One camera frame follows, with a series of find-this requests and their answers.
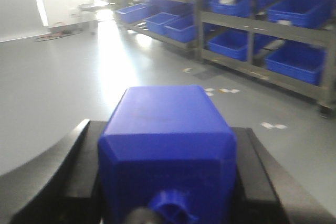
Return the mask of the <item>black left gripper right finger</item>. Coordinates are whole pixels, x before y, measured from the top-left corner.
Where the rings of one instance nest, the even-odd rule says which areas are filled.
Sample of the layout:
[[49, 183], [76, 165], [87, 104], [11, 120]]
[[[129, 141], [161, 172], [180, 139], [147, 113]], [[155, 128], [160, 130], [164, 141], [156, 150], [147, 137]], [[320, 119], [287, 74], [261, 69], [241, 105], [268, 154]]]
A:
[[231, 223], [335, 223], [335, 216], [276, 161], [251, 128], [233, 131], [238, 160]]

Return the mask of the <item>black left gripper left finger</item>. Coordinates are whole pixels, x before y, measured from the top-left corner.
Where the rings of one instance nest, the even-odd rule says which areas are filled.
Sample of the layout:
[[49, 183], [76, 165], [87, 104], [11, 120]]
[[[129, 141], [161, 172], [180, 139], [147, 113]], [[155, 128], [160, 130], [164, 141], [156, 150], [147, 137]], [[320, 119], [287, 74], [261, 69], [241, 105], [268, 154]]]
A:
[[104, 121], [84, 119], [1, 175], [1, 223], [101, 223], [97, 141], [104, 127]]

